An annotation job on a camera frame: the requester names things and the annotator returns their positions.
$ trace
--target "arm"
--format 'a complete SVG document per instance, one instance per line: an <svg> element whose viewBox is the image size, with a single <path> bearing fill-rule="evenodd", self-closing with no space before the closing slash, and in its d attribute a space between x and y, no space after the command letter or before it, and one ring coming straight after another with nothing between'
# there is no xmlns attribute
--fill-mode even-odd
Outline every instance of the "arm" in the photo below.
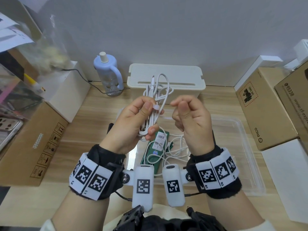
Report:
<svg viewBox="0 0 308 231"><path fill-rule="evenodd" d="M152 112L153 104L156 102L150 97L143 96L134 100L123 109L99 146L116 154L126 154L131 151L139 141L137 134L140 126ZM158 124L150 127L145 139L152 140L158 129ZM69 191L52 217L52 223L57 231L101 231L108 205L109 198L95 201Z"/></svg>
<svg viewBox="0 0 308 231"><path fill-rule="evenodd" d="M184 138L194 156L214 153L212 121L209 111L193 96L183 95L171 102L176 109L172 115L175 125L184 132ZM264 222L242 190L226 199L207 196L211 214L227 229L241 230Z"/></svg>

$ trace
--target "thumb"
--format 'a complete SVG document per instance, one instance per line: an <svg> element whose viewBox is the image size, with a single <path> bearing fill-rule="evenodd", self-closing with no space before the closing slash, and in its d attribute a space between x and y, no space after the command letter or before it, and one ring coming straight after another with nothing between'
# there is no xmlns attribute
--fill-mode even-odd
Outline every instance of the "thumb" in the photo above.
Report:
<svg viewBox="0 0 308 231"><path fill-rule="evenodd" d="M183 123L183 126L185 129L189 128L189 126L194 124L194 120L191 115L190 108L186 101L181 101L177 106L177 110L178 110L181 122Z"/></svg>
<svg viewBox="0 0 308 231"><path fill-rule="evenodd" d="M145 102L139 112L135 115L134 120L138 126L141 126L152 112L153 104L149 101Z"/></svg>

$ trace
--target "black cable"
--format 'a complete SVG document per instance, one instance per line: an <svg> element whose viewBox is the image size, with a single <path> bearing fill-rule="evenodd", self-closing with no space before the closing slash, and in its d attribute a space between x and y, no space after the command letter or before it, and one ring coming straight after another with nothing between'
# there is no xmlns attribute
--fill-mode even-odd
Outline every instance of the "black cable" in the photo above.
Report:
<svg viewBox="0 0 308 231"><path fill-rule="evenodd" d="M124 196L122 196L121 194L119 194L119 192L115 192L118 196L120 196L122 199L124 199L124 200L127 200L127 201L129 201L129 202L132 202L133 201L133 199L128 199L128 198L125 198Z"/></svg>
<svg viewBox="0 0 308 231"><path fill-rule="evenodd" d="M96 89L98 89L99 92L102 93L102 94L110 94L110 93L115 93L115 92L118 92L118 91L123 91L123 90L125 90L125 89L130 89L129 87L125 87L124 89L118 90L118 91L102 92L97 86L93 85L93 84L90 83L88 80L86 80L86 79L82 76L82 74L79 72L79 70L77 70L77 69L62 69L62 70L63 70L63 71L71 71L71 70L77 71L84 81L86 81L86 82L87 82L88 84L90 84L92 87L95 87Z"/></svg>
<svg viewBox="0 0 308 231"><path fill-rule="evenodd" d="M184 196L185 197L190 197L190 196L199 195L199 194L202 194L202 192L198 192L198 193L194 193L194 194L184 194Z"/></svg>

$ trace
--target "transparent bottle body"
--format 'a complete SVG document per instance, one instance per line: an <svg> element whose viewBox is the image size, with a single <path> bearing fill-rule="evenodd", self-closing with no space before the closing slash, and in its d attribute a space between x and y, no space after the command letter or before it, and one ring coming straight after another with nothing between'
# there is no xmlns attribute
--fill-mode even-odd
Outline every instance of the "transparent bottle body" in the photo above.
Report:
<svg viewBox="0 0 308 231"><path fill-rule="evenodd" d="M119 82L113 71L105 71L104 74L100 74L99 77L108 96L118 96L122 93L122 90L118 89Z"/></svg>

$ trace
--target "water bottle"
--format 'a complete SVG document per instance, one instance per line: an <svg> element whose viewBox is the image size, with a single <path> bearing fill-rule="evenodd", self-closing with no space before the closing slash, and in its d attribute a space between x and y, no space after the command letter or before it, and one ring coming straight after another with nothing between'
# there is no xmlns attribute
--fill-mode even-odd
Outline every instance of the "water bottle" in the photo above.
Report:
<svg viewBox="0 0 308 231"><path fill-rule="evenodd" d="M100 52L94 59L94 68L108 96L118 96L122 93L123 79L114 56Z"/></svg>

